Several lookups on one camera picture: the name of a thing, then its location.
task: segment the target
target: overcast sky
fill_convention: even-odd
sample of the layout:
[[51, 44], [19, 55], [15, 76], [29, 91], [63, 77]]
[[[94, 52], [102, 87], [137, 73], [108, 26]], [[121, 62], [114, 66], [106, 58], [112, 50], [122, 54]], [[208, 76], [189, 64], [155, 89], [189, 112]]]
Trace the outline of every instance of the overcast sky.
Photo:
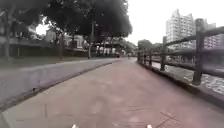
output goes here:
[[208, 23], [224, 26], [223, 0], [128, 0], [129, 17], [133, 33], [127, 38], [137, 44], [148, 39], [152, 43], [162, 42], [166, 21], [176, 9], [180, 14], [193, 14], [196, 18], [207, 18]]

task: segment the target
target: tall apartment building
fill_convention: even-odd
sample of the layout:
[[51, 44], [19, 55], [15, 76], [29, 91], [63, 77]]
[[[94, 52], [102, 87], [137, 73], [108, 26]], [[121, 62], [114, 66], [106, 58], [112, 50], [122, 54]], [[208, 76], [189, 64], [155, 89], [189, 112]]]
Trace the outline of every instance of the tall apartment building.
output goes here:
[[[179, 10], [173, 12], [172, 17], [166, 22], [167, 42], [182, 39], [195, 34], [195, 22], [192, 14], [182, 16]], [[195, 47], [195, 41], [173, 45], [172, 49], [184, 49]]]
[[[207, 20], [204, 20], [204, 28], [206, 30], [211, 30], [216, 28], [216, 24], [208, 24]], [[205, 37], [204, 40], [204, 48], [212, 49], [212, 48], [224, 48], [224, 34], [219, 34], [216, 36]]]

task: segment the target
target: wooden railing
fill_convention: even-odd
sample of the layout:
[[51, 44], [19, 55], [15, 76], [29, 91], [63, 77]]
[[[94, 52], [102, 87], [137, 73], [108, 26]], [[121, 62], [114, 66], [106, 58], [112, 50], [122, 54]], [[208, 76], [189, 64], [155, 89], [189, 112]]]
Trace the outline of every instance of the wooden railing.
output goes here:
[[[205, 37], [215, 36], [218, 34], [224, 34], [224, 27], [215, 28], [213, 30], [204, 31], [204, 23], [202, 19], [196, 20], [196, 35], [185, 37], [180, 40], [173, 42], [166, 42], [166, 37], [163, 37], [163, 44], [157, 48], [145, 49], [139, 46], [138, 50], [138, 62], [145, 66], [152, 67], [152, 62], [160, 63], [160, 71], [165, 71], [165, 65], [175, 66], [179, 68], [184, 68], [188, 70], [193, 70], [193, 80], [192, 84], [200, 85], [202, 74], [208, 74], [216, 77], [224, 78], [224, 72], [215, 69], [207, 69], [203, 67], [203, 57], [207, 55], [212, 56], [224, 56], [224, 49], [205, 49], [204, 48], [204, 39]], [[187, 41], [196, 40], [195, 49], [185, 49], [181, 51], [170, 51], [168, 46], [181, 44]], [[184, 63], [174, 63], [166, 61], [167, 56], [183, 56], [191, 55], [194, 56], [193, 64], [184, 64]], [[153, 56], [158, 56], [160, 59], [153, 59]]]

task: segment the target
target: concrete pavement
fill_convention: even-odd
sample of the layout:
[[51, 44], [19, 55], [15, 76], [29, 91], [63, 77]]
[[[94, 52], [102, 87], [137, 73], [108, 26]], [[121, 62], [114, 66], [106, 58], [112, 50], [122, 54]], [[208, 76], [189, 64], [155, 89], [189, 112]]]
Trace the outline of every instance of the concrete pavement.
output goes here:
[[223, 128], [224, 111], [135, 60], [58, 84], [3, 112], [11, 128]]

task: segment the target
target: curb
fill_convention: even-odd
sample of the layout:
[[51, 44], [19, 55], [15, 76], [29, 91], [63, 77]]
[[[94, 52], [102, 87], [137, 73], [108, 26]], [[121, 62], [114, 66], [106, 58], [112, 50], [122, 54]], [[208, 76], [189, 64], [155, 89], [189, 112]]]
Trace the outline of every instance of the curb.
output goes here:
[[157, 75], [163, 76], [164, 78], [172, 81], [176, 86], [181, 87], [182, 89], [190, 92], [191, 94], [208, 101], [217, 107], [224, 109], [224, 95], [218, 94], [211, 89], [207, 89], [202, 86], [194, 86], [189, 81], [180, 78], [178, 76], [172, 75], [168, 72], [161, 72], [159, 69], [153, 68], [153, 67], [147, 67], [139, 62], [137, 62], [142, 67], [146, 68], [147, 70], [150, 70]]
[[13, 98], [10, 98], [7, 102], [3, 103], [3, 104], [0, 104], [0, 111], [5, 111], [15, 105], [18, 105], [19, 103], [25, 101], [26, 99], [29, 99], [33, 96], [36, 96], [37, 94], [57, 85], [57, 84], [60, 84], [66, 80], [69, 80], [71, 78], [74, 78], [76, 76], [79, 76], [79, 75], [82, 75], [86, 72], [89, 72], [89, 71], [92, 71], [92, 70], [95, 70], [97, 68], [100, 68], [100, 67], [103, 67], [103, 66], [106, 66], [106, 65], [109, 65], [109, 64], [113, 64], [113, 63], [116, 63], [116, 62], [119, 62], [121, 60], [115, 60], [113, 62], [107, 62], [107, 63], [104, 63], [104, 64], [100, 64], [100, 65], [97, 65], [97, 66], [94, 66], [92, 68], [88, 68], [88, 69], [85, 69], [83, 71], [80, 71], [80, 72], [77, 72], [77, 73], [74, 73], [70, 76], [67, 76], [67, 77], [64, 77], [64, 78], [61, 78], [61, 79], [58, 79], [56, 81], [53, 81], [53, 82], [50, 82], [50, 83], [47, 83], [45, 87], [41, 87], [41, 88], [33, 88], [32, 90], [26, 92], [26, 93], [23, 93], [23, 94], [20, 94], [19, 96], [17, 97], [13, 97]]

